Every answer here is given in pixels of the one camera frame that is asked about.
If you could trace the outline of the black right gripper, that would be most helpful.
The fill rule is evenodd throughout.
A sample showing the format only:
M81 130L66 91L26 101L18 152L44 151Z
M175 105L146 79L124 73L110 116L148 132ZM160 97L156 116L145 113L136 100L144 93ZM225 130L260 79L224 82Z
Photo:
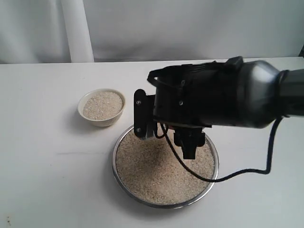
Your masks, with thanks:
M223 65L168 66L152 71L156 95L137 89L133 95L133 129L141 140L154 136L156 122L187 127L238 126L239 69ZM202 129L175 129L174 144L183 159L196 159L205 144Z

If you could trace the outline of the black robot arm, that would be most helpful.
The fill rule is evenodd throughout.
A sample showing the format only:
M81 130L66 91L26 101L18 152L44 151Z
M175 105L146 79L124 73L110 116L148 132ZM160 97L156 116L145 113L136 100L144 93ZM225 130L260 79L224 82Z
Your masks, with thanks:
M174 129L184 159L195 159L214 125L264 128L278 117L304 114L303 70L278 70L258 60L167 66L149 73L156 93L135 91L134 133L144 140L157 125Z

